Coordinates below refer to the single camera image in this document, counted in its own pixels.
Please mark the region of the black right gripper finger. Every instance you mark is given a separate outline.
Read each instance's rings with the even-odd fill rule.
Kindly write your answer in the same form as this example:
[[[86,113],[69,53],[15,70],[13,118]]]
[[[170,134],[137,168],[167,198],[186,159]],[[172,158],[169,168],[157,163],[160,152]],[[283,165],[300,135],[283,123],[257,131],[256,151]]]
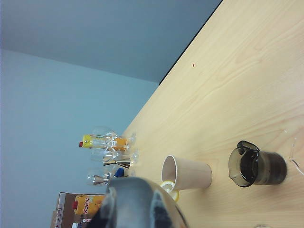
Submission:
[[[107,194],[100,209],[91,221],[92,228],[110,228],[112,217],[112,197]]]

